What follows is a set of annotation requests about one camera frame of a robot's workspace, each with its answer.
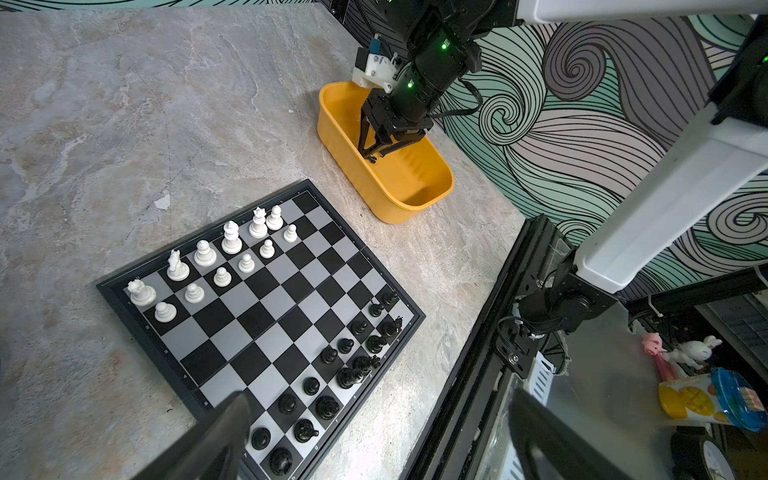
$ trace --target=chessboard frame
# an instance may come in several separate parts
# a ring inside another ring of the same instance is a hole
[[[290,480],[309,478],[314,473],[327,452],[338,440],[341,432],[343,432],[347,424],[354,418],[355,414],[365,403],[370,393],[374,390],[389,367],[394,363],[405,344],[411,339],[416,329],[419,328],[422,321],[426,318],[424,312],[418,305],[416,305],[410,295],[408,295],[405,289],[402,288],[392,274],[383,266],[370,248],[358,237],[339,212],[337,212],[330,202],[320,193],[313,182],[309,179],[300,181],[246,205],[245,207],[196,230],[186,237],[180,238],[173,243],[169,243],[129,266],[120,269],[117,273],[111,274],[106,280],[100,282],[96,286],[171,388],[173,388],[176,394],[179,395],[181,401],[189,409],[195,419],[199,421],[213,409],[213,406],[206,401],[205,397],[200,392],[199,386],[197,386],[191,378],[188,378],[187,381],[184,380],[186,374],[180,363],[169,354],[162,339],[157,335],[154,329],[150,328],[149,323],[145,319],[139,320],[142,315],[134,312],[134,310],[136,312],[137,310],[131,304],[130,300],[127,299],[123,288],[129,281],[135,278],[141,278],[149,272],[157,271],[163,265],[167,264],[167,258],[171,249],[180,250],[181,256],[184,257],[196,249],[199,240],[213,242],[215,239],[221,237],[223,234],[223,226],[228,220],[240,217],[257,207],[262,207],[269,211],[269,208],[271,208],[272,205],[287,201],[304,191],[310,192],[317,203],[342,229],[344,234],[347,235],[356,247],[359,248],[360,253],[362,253],[371,263],[372,267],[381,274],[387,284],[399,292],[400,301],[404,302],[408,308],[410,308],[415,314],[415,317],[411,322],[411,326],[408,329],[404,329],[402,335],[398,337],[396,344],[393,344],[391,348],[387,350],[384,358],[382,358],[381,366],[372,372],[371,376],[366,377],[363,384],[360,386],[355,399],[344,406],[342,412],[336,417],[338,422],[334,422],[334,424],[327,429],[326,433],[328,433],[328,435],[323,436],[321,443],[319,443],[316,449],[304,459],[306,461],[303,461],[302,465],[293,472]],[[244,458],[240,463],[240,475],[249,480],[269,480],[269,477],[266,477],[263,474],[250,457]]]

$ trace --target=marble countertop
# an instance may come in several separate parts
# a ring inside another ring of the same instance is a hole
[[[0,476],[130,478],[186,432],[95,284],[310,178],[427,315],[314,478],[396,478],[522,215],[436,127],[453,193],[373,216],[317,137],[358,47],[320,4],[0,14],[0,45]]]

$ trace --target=white pawn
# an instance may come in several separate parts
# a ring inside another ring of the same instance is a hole
[[[221,242],[224,252],[234,255],[243,248],[243,241],[237,236],[238,233],[237,223],[230,220],[224,224],[224,240]]]
[[[264,224],[266,222],[266,218],[264,218],[265,215],[266,212],[263,208],[257,208],[253,211],[253,222],[248,226],[248,233],[250,233],[253,238],[266,237],[266,225]]]
[[[197,252],[194,253],[194,262],[200,266],[211,266],[216,263],[216,250],[210,248],[205,240],[197,242]]]
[[[243,273],[251,273],[253,272],[253,269],[256,268],[256,264],[253,262],[250,254],[246,253],[243,255],[243,258],[240,259],[240,262],[237,263],[237,268]]]
[[[131,302],[136,306],[147,306],[157,298],[157,292],[149,285],[144,285],[141,280],[128,282],[128,292],[131,293]]]
[[[283,228],[283,218],[280,216],[280,205],[272,207],[272,213],[266,218],[266,225],[270,230],[279,230]]]
[[[154,307],[154,318],[160,323],[168,323],[176,318],[176,306],[170,303],[157,302]]]
[[[203,301],[205,290],[197,286],[196,283],[187,285],[187,291],[184,292],[184,299],[189,303],[199,303]]]
[[[296,238],[298,236],[296,235],[296,225],[290,224],[286,231],[283,232],[283,238],[288,243],[293,243],[296,241]]]
[[[275,247],[272,246],[272,240],[266,239],[264,244],[259,249],[259,255],[263,258],[272,258],[275,254]]]
[[[167,274],[174,282],[180,282],[189,276],[190,267],[181,261],[179,250],[170,251]]]
[[[227,269],[220,266],[216,269],[216,275],[214,275],[214,283],[216,286],[227,286],[232,281],[232,273],[227,272]]]

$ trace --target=yellow plastic bin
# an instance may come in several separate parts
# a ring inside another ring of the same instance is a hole
[[[351,81],[323,87],[317,134],[373,214],[386,223],[403,223],[453,191],[453,172],[427,137],[375,164],[365,160],[357,140],[368,92]]]

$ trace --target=white bunny figurine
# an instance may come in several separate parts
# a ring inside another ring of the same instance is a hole
[[[704,367],[697,362],[703,362],[710,358],[712,349],[722,342],[723,340],[716,339],[710,335],[703,342],[694,340],[693,342],[681,343],[671,352],[661,353],[661,357],[668,362],[684,363],[694,367],[696,370],[701,370]]]

